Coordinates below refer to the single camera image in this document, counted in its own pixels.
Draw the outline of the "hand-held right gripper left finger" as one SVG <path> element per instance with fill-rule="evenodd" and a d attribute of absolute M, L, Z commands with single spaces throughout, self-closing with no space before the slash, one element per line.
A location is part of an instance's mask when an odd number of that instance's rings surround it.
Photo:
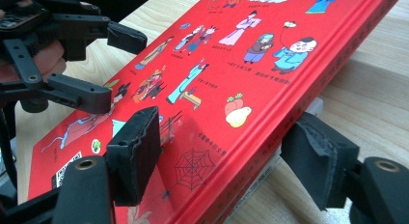
<path fill-rule="evenodd" d="M 114 176 L 114 201 L 118 207 L 141 203 L 161 154 L 157 106 L 137 111 L 107 146 L 107 163 Z"/>

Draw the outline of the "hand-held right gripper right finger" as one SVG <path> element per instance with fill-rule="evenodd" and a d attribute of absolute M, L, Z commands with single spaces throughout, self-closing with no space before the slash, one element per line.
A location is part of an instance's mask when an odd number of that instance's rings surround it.
<path fill-rule="evenodd" d="M 281 158 L 320 210 L 343 208 L 344 171 L 355 167 L 359 147 L 317 116 L 304 113 L 282 141 Z"/>

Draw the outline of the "white book with green leaf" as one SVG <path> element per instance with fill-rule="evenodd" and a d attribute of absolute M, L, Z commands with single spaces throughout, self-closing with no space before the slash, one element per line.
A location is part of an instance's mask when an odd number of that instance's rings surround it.
<path fill-rule="evenodd" d="M 324 101 L 322 98 L 315 98 L 306 109 L 306 112 L 319 117 L 322 115 L 323 105 Z M 232 217 L 241 209 L 245 202 L 259 189 L 261 184 L 275 170 L 275 168 L 282 161 L 281 152 L 282 145 L 279 145 L 277 151 L 269 158 L 258 175 L 249 181 L 247 190 L 243 192 L 240 197 L 236 198 L 231 204 L 231 210 L 223 214 L 225 217 L 223 224 L 227 224 L 232 219 Z"/>

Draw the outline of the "red illustrated hardcover book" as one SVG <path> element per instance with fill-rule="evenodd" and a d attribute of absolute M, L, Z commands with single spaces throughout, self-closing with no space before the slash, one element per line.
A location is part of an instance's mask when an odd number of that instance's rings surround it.
<path fill-rule="evenodd" d="M 160 157 L 118 224 L 218 224 L 283 136 L 398 0 L 201 0 L 108 81 L 111 109 L 75 111 L 34 147 L 28 194 L 104 154 L 137 111 Z"/>

